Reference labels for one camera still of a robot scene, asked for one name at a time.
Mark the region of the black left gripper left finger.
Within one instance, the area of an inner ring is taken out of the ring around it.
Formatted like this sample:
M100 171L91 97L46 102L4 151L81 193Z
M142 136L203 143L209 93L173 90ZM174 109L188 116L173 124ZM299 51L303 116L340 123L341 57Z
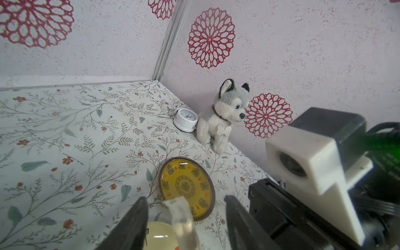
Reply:
M142 250L148 219L147 200L140 197L96 250Z

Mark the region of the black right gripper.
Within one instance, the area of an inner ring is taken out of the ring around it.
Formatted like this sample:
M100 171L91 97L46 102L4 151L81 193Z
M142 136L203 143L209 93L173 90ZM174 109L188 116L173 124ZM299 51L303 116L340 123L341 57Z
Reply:
M250 215L282 250L355 250L356 243L271 179L249 186Z

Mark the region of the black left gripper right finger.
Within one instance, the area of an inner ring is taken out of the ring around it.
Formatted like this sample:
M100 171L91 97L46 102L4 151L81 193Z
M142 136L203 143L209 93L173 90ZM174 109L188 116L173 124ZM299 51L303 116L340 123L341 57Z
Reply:
M233 250L279 250L280 246L263 230L233 195L224 198L228 235Z

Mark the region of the disposable chopsticks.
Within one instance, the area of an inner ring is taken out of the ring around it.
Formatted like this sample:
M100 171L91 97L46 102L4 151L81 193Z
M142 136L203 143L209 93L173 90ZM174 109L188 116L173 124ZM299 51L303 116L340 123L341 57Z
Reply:
M171 225L181 250L200 250L201 244L194 219L185 197L164 201L171 214Z

